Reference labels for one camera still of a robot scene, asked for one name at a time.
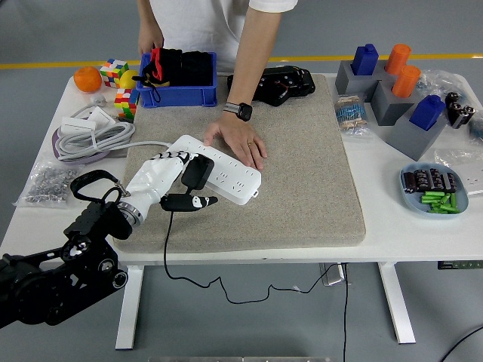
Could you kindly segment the person's right hand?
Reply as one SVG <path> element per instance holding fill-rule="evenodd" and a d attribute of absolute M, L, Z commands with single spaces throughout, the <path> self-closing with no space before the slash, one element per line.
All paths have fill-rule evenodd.
<path fill-rule="evenodd" d="M 140 56 L 150 53 L 152 49 L 163 48 L 165 39 L 158 28 L 140 28 L 138 37 L 138 51 Z"/>

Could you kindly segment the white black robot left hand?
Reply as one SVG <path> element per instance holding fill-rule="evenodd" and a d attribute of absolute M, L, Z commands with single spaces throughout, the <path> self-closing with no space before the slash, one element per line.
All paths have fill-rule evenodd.
<path fill-rule="evenodd" d="M 127 186 L 128 196 L 118 204 L 132 224 L 143 223 L 149 209 L 160 204 L 171 212 L 194 212 L 218 202 L 215 196 L 191 195 L 205 187 L 214 168 L 210 158 L 188 152 L 163 152 L 145 161 Z"/>

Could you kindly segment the person's left hand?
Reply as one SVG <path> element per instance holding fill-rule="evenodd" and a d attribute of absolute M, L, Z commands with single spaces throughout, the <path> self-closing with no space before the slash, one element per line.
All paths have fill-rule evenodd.
<path fill-rule="evenodd" d="M 268 157 L 266 145 L 248 122 L 234 113 L 222 111 L 221 116 L 208 125 L 204 145 L 211 146 L 215 137 L 221 137 L 245 166 L 263 170 Z"/>

